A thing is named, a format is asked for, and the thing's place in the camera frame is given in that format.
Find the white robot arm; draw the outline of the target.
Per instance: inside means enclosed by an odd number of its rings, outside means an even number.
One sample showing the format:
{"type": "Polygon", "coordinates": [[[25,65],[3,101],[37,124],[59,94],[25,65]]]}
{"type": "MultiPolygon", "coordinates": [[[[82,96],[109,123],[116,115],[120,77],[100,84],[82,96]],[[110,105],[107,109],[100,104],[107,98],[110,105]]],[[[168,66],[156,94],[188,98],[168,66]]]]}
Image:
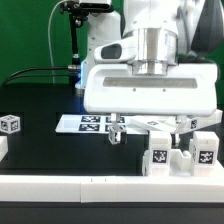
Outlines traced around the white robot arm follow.
{"type": "Polygon", "coordinates": [[[175,126],[151,123],[175,133],[189,116],[217,110],[218,66],[201,56],[224,40],[221,0],[124,0],[120,39],[95,48],[84,107],[111,118],[109,141],[126,141],[123,114],[165,116],[175,126]]]}

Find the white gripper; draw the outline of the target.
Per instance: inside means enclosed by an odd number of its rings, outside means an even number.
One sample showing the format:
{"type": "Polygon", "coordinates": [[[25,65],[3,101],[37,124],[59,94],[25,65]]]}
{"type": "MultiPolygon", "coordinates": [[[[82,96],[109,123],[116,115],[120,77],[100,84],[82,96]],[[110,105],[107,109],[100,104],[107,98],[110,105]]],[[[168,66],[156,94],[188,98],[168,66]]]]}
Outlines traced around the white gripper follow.
{"type": "Polygon", "coordinates": [[[175,117],[172,144],[180,143],[186,115],[209,116],[216,110],[218,67],[212,62],[177,61],[173,34],[134,34],[98,47],[96,65],[85,88],[84,107],[109,113],[109,140],[125,144],[127,131],[119,114],[175,117]]]}

